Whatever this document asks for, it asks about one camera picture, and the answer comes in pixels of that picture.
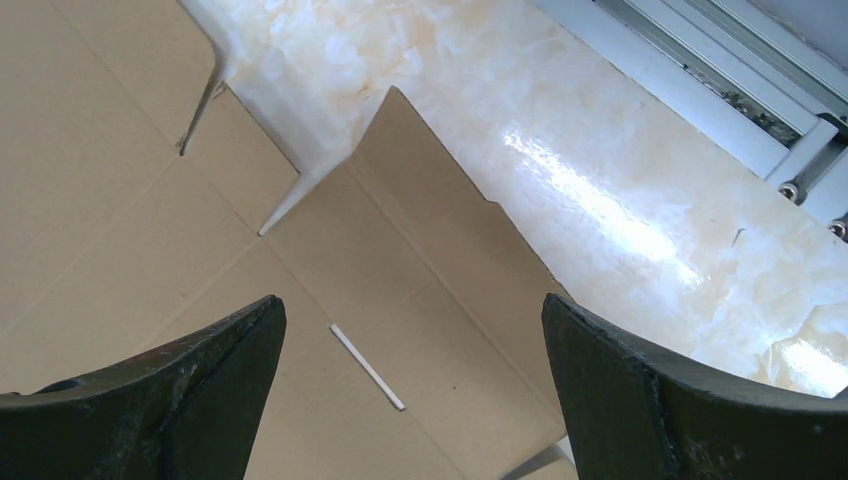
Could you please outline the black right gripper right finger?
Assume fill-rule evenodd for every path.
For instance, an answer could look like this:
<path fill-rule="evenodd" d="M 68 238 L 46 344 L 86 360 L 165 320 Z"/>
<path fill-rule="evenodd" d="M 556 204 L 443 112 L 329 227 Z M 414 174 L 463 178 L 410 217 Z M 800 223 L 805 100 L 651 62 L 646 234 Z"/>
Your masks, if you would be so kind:
<path fill-rule="evenodd" d="M 847 397 L 715 369 L 551 293 L 541 322 L 582 479 L 843 479 Z"/>

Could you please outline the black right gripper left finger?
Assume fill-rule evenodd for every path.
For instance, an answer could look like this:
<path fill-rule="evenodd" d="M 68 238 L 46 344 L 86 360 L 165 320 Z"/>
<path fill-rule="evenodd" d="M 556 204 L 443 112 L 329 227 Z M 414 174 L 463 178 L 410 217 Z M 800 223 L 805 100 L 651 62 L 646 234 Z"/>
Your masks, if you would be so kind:
<path fill-rule="evenodd" d="M 241 479 L 286 330 L 273 295 L 31 394 L 1 397 L 5 479 Z"/>

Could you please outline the brown cardboard box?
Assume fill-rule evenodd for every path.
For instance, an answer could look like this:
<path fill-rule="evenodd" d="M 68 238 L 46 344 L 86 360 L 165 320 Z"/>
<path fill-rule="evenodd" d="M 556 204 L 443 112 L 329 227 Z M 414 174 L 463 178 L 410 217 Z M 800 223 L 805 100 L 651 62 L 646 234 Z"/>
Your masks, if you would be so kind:
<path fill-rule="evenodd" d="M 286 330 L 241 479 L 497 479 L 560 439 L 557 283 L 390 88 L 349 159 L 298 174 L 174 1 L 1 5 L 1 397 L 269 295 Z"/>

